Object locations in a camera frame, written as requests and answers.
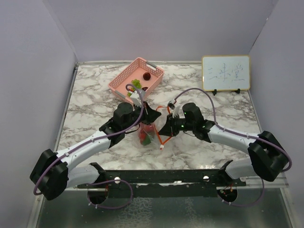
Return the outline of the clear zip top bag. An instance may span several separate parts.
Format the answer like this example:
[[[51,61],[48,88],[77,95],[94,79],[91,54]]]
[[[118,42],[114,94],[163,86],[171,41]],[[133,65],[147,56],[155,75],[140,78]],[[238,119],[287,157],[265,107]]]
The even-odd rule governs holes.
[[[159,105],[156,111],[161,116],[152,124],[144,125],[140,123],[139,129],[132,133],[132,145],[137,149],[149,148],[163,150],[165,144],[172,138],[171,136],[159,135],[159,131],[166,123],[167,115],[173,111],[168,106]]]

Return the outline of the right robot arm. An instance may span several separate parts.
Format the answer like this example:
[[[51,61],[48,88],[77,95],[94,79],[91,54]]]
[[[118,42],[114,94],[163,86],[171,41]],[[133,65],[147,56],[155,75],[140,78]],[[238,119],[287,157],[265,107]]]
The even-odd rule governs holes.
[[[218,180],[224,186],[230,185],[235,179],[250,176],[273,182],[289,163],[282,146],[270,132],[249,135],[219,127],[214,121],[204,119],[194,103],[185,104],[182,111],[183,118],[176,113],[176,108],[167,115],[164,126],[158,131],[159,135],[174,137],[179,132],[191,131],[199,140],[223,144],[249,156],[239,161],[230,160],[219,169]]]

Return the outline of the red fake fruit bunch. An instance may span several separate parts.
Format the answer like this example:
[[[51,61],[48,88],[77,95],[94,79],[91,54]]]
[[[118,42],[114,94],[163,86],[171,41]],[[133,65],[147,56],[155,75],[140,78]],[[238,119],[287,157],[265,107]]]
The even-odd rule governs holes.
[[[155,138],[154,126],[152,124],[145,125],[145,124],[141,123],[140,129],[138,132],[138,138],[139,138],[140,144],[143,146],[151,144]]]

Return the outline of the green fake grapes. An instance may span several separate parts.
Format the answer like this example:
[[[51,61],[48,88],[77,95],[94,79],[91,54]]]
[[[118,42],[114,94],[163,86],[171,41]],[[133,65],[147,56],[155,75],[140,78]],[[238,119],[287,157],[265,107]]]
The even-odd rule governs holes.
[[[140,80],[138,80],[138,79],[132,80],[132,84],[133,84],[136,88],[139,88],[139,89],[141,89],[141,87],[142,87],[142,85],[141,85],[141,83],[140,83]]]

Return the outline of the pink plastic basket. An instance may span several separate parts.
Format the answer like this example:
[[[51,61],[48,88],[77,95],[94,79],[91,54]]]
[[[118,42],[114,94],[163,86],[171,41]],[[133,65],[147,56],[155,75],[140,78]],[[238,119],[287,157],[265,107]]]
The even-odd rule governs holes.
[[[143,99],[147,99],[148,95],[160,84],[163,79],[164,70],[153,63],[138,57],[121,73],[119,73],[109,84],[108,87],[112,93],[120,100],[131,103],[131,88],[127,90],[127,84],[133,84],[137,88],[145,88]]]

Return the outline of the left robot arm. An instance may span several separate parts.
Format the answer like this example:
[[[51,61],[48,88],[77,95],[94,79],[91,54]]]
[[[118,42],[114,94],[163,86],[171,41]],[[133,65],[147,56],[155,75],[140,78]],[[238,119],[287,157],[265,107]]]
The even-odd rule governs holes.
[[[74,185],[90,183],[96,188],[101,187],[105,181],[101,168],[90,164],[78,169],[77,165],[118,144],[134,126],[152,124],[160,116],[161,113],[146,102],[142,107],[127,102],[119,104],[113,117],[87,139],[60,151],[47,149],[41,153],[29,177],[35,184],[33,193],[53,200]]]

